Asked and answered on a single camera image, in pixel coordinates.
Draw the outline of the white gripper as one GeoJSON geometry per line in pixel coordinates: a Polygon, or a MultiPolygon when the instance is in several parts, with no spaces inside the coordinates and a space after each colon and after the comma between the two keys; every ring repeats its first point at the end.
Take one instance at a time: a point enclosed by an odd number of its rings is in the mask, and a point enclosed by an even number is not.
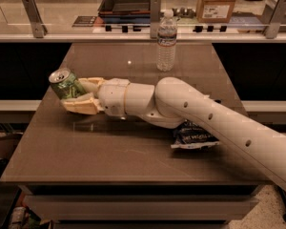
{"type": "Polygon", "coordinates": [[[61,103],[67,111],[83,115],[97,115],[103,111],[109,116],[125,115],[125,93],[130,85],[128,79],[106,81],[103,77],[88,77],[80,78],[79,82],[88,94],[63,99],[61,103]]]}

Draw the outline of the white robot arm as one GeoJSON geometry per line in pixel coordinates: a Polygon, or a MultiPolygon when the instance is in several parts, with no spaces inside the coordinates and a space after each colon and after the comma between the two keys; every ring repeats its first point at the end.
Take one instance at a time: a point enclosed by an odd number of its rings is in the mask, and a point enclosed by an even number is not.
{"type": "Polygon", "coordinates": [[[98,77],[80,82],[87,92],[64,99],[66,110],[87,115],[101,111],[109,116],[134,115],[170,129],[190,120],[286,190],[286,135],[216,103],[186,82],[174,77],[165,77],[156,85],[98,77]]]}

